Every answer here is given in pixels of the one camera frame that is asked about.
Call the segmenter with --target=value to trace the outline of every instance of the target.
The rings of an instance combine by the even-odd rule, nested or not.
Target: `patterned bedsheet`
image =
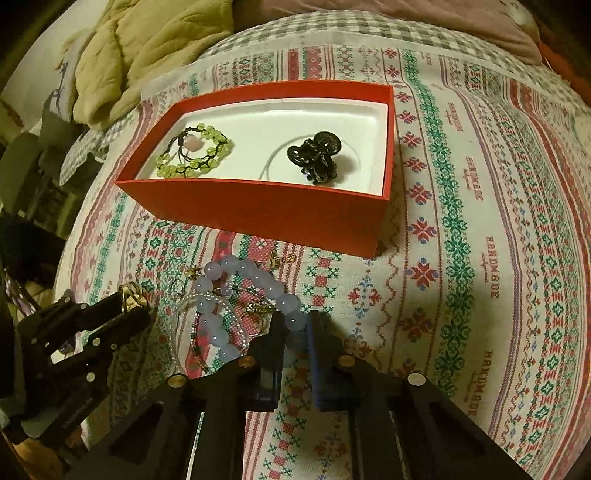
[[[332,15],[308,17],[326,25]],[[229,252],[261,262],[276,253],[287,259],[278,278],[305,309],[332,316],[351,352],[401,377],[422,372],[534,479],[559,480],[591,436],[591,161],[575,128],[590,112],[551,73],[478,39],[475,48],[510,64],[384,34],[384,25],[412,29],[407,22],[346,14],[353,17],[367,31],[340,24],[338,33],[321,28],[305,38],[299,28],[262,43],[246,38],[288,23],[281,20],[218,44],[140,104],[111,142],[67,243],[56,294],[70,287],[77,301],[94,303],[138,281],[155,324],[115,357],[112,395],[84,425],[87,441],[98,441],[170,373],[168,286],[179,278],[189,287],[184,268]],[[394,86],[396,162],[375,258],[156,219],[113,185],[175,101],[312,78]],[[238,312],[246,301],[232,298]],[[190,341],[177,346],[189,351]],[[216,352],[203,348],[218,368]],[[201,374],[191,353],[185,363]],[[285,370],[283,389],[278,411],[248,416],[244,478],[348,479],[346,417],[311,406],[306,358]]]

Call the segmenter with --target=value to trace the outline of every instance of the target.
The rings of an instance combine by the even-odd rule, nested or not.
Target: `gold screw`
[[[184,375],[173,375],[168,379],[168,385],[173,388],[181,388],[184,387],[185,383],[187,383],[187,377]]]
[[[351,355],[341,355],[339,365],[342,367],[352,367],[355,364],[355,357]]]
[[[242,356],[238,359],[238,365],[242,368],[254,367],[256,360],[250,355]]]

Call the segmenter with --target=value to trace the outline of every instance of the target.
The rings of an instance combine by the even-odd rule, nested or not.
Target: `yellow quilt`
[[[142,86],[233,31],[232,0],[110,0],[76,67],[74,120],[106,129]]]

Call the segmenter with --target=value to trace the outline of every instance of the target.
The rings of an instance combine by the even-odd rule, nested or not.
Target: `pillow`
[[[540,43],[540,30],[529,10],[517,0],[499,0],[506,8],[507,14],[517,26],[528,34],[535,44]]]
[[[64,47],[64,57],[59,65],[56,89],[51,93],[50,109],[64,122],[72,121],[72,110],[76,101],[76,66],[82,52],[88,45],[93,30],[85,28],[78,32]]]
[[[325,10],[361,10],[429,23],[496,44],[524,63],[539,65],[533,40],[499,0],[234,0],[235,30],[242,31],[290,15]]]

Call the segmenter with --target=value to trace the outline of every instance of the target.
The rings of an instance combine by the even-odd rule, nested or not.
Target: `light purple bead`
[[[222,276],[223,270],[219,263],[208,262],[205,264],[205,267],[203,267],[203,273],[210,280],[217,280]]]
[[[256,272],[251,275],[251,280],[253,285],[257,288],[263,288],[275,281],[273,275],[271,275],[266,270],[261,270],[260,268],[257,268]]]
[[[199,319],[199,328],[208,333],[213,331],[217,332],[222,328],[222,318],[213,313],[204,313]]]
[[[193,290],[198,293],[204,293],[213,290],[213,283],[207,277],[197,277],[193,282]]]
[[[219,349],[218,354],[219,354],[220,360],[222,361],[223,364],[227,364],[228,362],[231,362],[235,358],[238,358],[239,356],[241,356],[240,352],[238,351],[238,348],[233,346],[231,343],[227,343],[226,345],[222,345]]]
[[[251,275],[257,270],[256,263],[248,258],[241,260],[238,264],[238,275],[242,278],[251,278]]]
[[[285,326],[292,332],[298,332],[306,328],[308,316],[299,310],[293,310],[285,315]]]
[[[225,331],[223,328],[220,328],[218,330],[211,330],[209,332],[209,341],[213,346],[216,346],[218,348],[221,348],[224,345],[226,345],[229,339],[230,336],[228,335],[227,331]]]
[[[238,270],[238,264],[240,260],[234,255],[226,255],[220,260],[220,267],[222,270],[230,275],[234,275],[236,270]]]
[[[285,293],[285,285],[280,281],[273,281],[272,283],[264,287],[265,297],[270,300],[276,300],[278,297]]]
[[[215,300],[205,298],[197,299],[197,311],[199,313],[211,313],[215,307]]]
[[[220,294],[222,297],[230,297],[234,291],[228,282],[224,282],[220,285]]]
[[[275,301],[275,308],[283,313],[289,313],[300,308],[300,299],[291,293],[280,295]]]

